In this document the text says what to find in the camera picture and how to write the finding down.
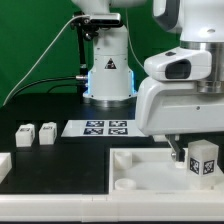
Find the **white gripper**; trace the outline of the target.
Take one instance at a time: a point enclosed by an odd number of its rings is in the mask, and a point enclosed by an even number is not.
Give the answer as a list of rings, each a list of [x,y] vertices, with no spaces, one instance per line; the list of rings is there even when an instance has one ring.
[[[159,82],[151,77],[139,87],[135,121],[149,135],[166,135],[175,162],[185,150],[174,135],[224,131],[224,94],[198,93],[195,82]]]

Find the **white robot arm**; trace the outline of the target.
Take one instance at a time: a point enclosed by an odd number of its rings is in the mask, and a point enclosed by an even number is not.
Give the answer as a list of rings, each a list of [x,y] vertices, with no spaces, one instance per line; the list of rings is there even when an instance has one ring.
[[[134,91],[128,74],[127,30],[109,14],[115,0],[72,0],[88,18],[95,35],[94,64],[83,97],[94,103],[118,103],[135,96],[135,121],[147,135],[164,135],[182,161],[185,152],[174,137],[224,129],[224,0],[152,0],[152,16],[166,32],[180,35],[167,50],[140,21],[139,46],[153,53],[144,59],[146,77]]]

